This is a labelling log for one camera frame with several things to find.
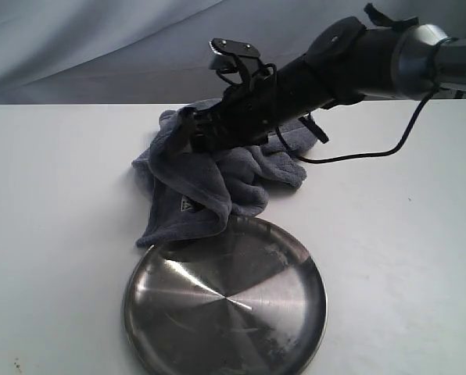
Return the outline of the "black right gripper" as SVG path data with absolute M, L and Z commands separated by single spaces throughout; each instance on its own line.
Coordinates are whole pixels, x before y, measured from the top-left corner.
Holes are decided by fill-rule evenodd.
M 189 143 L 194 152 L 266 143 L 267 134 L 284 123 L 278 96 L 279 79 L 273 73 L 258 80 L 251 91 L 233 90 L 209 108 L 183 108 L 168 137 L 168 154 L 178 155 Z

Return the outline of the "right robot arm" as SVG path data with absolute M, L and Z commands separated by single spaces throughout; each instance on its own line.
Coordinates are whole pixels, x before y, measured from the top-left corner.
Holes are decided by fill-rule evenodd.
M 280 68 L 245 42 L 214 38 L 210 47 L 211 69 L 240 81 L 212 107 L 179 113 L 165 144 L 172 155 L 262 145 L 283 123 L 367 97 L 419 100 L 439 89 L 466 91 L 466 39 L 413 19 L 369 29 L 347 17 Z

